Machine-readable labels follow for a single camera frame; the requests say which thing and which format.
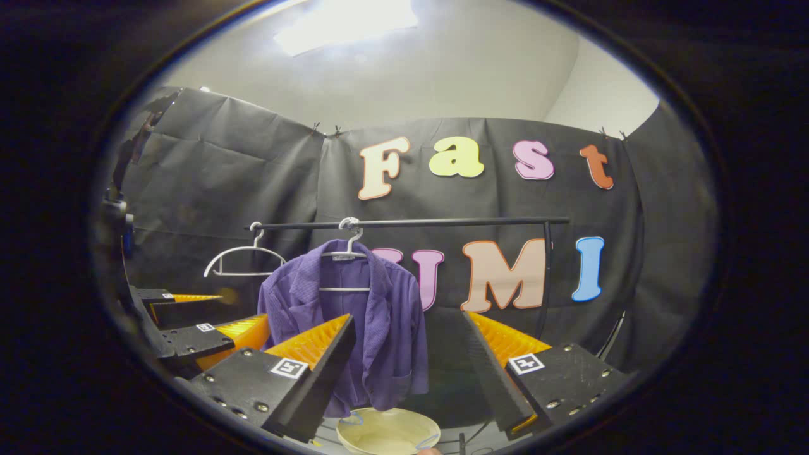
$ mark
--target blue letter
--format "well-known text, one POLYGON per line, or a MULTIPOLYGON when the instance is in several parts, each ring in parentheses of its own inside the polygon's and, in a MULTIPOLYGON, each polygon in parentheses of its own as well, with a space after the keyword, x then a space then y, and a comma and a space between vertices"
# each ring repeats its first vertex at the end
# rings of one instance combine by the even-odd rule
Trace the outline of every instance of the blue letter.
POLYGON ((583 237, 576 241, 576 249, 582 254, 582 269, 578 277, 578 289, 573 293, 574 301, 591 300, 601 294, 599 265, 603 248, 604 239, 601 237, 583 237))

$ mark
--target ceiling light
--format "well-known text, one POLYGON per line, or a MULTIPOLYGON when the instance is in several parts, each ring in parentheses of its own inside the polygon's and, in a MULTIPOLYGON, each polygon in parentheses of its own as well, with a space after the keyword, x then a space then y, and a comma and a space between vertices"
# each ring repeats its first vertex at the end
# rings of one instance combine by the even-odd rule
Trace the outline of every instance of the ceiling light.
POLYGON ((323 6, 279 32, 275 41, 295 56, 325 45, 381 36, 418 23, 410 0, 324 0, 323 6))

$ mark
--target ceiling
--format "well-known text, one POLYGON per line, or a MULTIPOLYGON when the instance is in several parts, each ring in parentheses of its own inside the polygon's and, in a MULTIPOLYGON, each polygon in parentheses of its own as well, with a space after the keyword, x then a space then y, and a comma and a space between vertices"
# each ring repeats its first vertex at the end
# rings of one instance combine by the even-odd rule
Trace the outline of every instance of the ceiling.
POLYGON ((305 125, 319 121, 325 133, 427 117, 544 121, 579 54, 576 32, 506 0, 413 0, 415 28, 283 53, 273 36, 319 4, 231 27, 171 68, 163 84, 206 86, 305 125))

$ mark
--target orange letter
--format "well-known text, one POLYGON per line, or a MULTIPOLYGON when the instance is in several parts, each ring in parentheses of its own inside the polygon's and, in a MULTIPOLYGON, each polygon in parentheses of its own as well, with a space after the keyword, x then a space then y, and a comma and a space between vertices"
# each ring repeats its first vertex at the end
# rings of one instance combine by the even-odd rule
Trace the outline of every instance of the orange letter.
POLYGON ((607 163, 607 157, 599 153, 599 149, 594 145, 584 147, 578 153, 587 158, 587 167, 590 168, 590 177, 595 182, 595 185, 601 189, 612 188, 612 177, 604 173, 604 165, 607 163))
POLYGON ((514 299, 515 308, 534 308, 542 305, 545 286, 545 240, 531 239, 523 245, 514 267, 508 262, 498 244, 487 240, 467 243, 464 255, 472 262, 469 299, 460 309, 475 313, 489 311, 492 303, 486 299, 486 287, 492 290, 494 303, 500 309, 508 306, 517 287, 523 288, 514 299))
POLYGON ((391 178, 399 175, 399 154, 407 153, 410 150, 410 142, 404 136, 391 139, 375 146, 363 148, 359 155, 365 160, 365 175, 363 177, 362 189, 359 190, 359 198, 363 201, 373 198, 381 198, 391 192, 391 185, 385 183, 387 172, 391 178), (391 153, 387 159, 383 159, 385 151, 391 153))

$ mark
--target clothes hanger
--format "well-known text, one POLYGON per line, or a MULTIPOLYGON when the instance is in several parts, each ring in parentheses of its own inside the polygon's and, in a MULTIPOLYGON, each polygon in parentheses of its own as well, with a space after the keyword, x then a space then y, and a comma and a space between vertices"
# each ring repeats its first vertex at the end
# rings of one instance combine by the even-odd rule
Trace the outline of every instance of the clothes hanger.
MULTIPOLYGON (((354 224, 359 223, 359 220, 356 218, 345 218, 340 221, 340 224, 337 226, 338 229, 350 229, 354 231, 355 235, 349 239, 349 244, 345 248, 345 251, 332 251, 329 253, 323 253, 320 256, 338 256, 338 257, 368 257, 364 253, 355 253, 352 251, 352 247, 354 246, 354 241, 359 240, 362 237, 362 228, 355 227, 354 224)), ((321 291, 333 291, 333 292, 368 292, 371 289, 369 287, 322 287, 321 291)))
MULTIPOLYGON (((250 225, 250 230, 252 231, 255 226, 259 226, 259 225, 261 225, 261 223, 256 221, 255 223, 250 225)), ((202 276, 205 277, 205 278, 208 278, 208 273, 211 271, 211 267, 214 266, 214 263, 217 260, 219 260, 219 270, 213 270, 213 272, 214 272, 214 274, 217 274, 219 276, 268 276, 268 275, 273 274, 273 272, 241 274, 241 273, 227 273, 227 272, 222 271, 222 257, 223 256, 225 256, 228 253, 233 253, 234 251, 242 251, 242 250, 245 250, 245 249, 251 249, 253 251, 263 251, 265 253, 270 253, 273 256, 277 257, 278 259, 281 259, 281 264, 282 265, 285 264, 286 259, 281 257, 280 254, 278 254, 278 253, 276 253, 274 251, 271 251, 269 249, 261 248, 261 247, 258 246, 258 240, 263 236, 264 236, 264 231, 262 230, 261 232, 259 232, 259 235, 256 236, 256 238, 253 240, 253 246, 239 246, 239 247, 236 247, 236 248, 227 249, 225 251, 222 251, 220 254, 217 254, 216 257, 214 259, 212 259, 211 262, 208 264, 208 266, 205 268, 205 273, 202 274, 202 276)))

